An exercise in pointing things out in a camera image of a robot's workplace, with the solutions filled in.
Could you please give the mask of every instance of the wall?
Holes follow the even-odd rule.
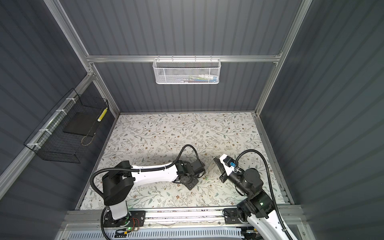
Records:
[[[0,1],[0,172],[23,141],[86,72],[43,1]],[[100,97],[91,84],[86,95]],[[73,210],[114,118],[104,117],[87,161],[34,157],[0,200],[0,239],[53,239]]]
[[[276,55],[300,0],[61,1],[90,55]],[[150,63],[96,63],[121,112],[256,108],[273,63],[223,63],[217,85],[157,85]]]
[[[0,39],[2,173],[86,72],[42,1],[0,1]]]
[[[381,239],[384,2],[314,1],[261,119],[317,239]]]

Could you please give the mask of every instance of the black wire basket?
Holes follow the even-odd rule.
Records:
[[[24,145],[43,160],[80,163],[107,110],[106,99],[76,94],[63,109],[56,110],[46,128],[37,127],[33,133],[38,135],[32,133]]]

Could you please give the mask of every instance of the white floral surface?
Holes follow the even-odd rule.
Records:
[[[221,183],[213,157],[227,154],[235,158],[252,148],[267,158],[251,113],[120,115],[97,170],[114,167],[124,160],[142,166],[172,162],[185,144],[193,145],[205,163],[207,172],[199,183],[191,191],[171,182],[133,187],[126,198],[129,208],[236,205],[245,197],[241,197],[229,181]],[[192,149],[186,148],[180,159],[195,161]],[[243,169],[256,168],[264,182],[264,190],[270,194],[266,170],[257,154],[247,153],[239,165]],[[275,175],[270,166],[269,169],[276,202],[283,204]],[[100,190],[102,176],[95,178]],[[89,187],[80,209],[103,207],[102,197]]]

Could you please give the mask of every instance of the yellow object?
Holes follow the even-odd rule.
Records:
[[[107,113],[107,110],[108,108],[105,108],[104,111],[102,112],[102,114],[100,115],[100,117],[97,119],[98,122],[101,122],[101,120],[103,119],[103,117],[105,116],[105,114]]]

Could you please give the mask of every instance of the basket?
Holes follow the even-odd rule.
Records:
[[[43,160],[80,163],[86,158],[106,109],[106,99],[76,95],[57,110],[45,129],[36,128],[38,137],[31,134],[24,145]]]
[[[157,84],[217,84],[221,62],[165,62],[153,60]]]

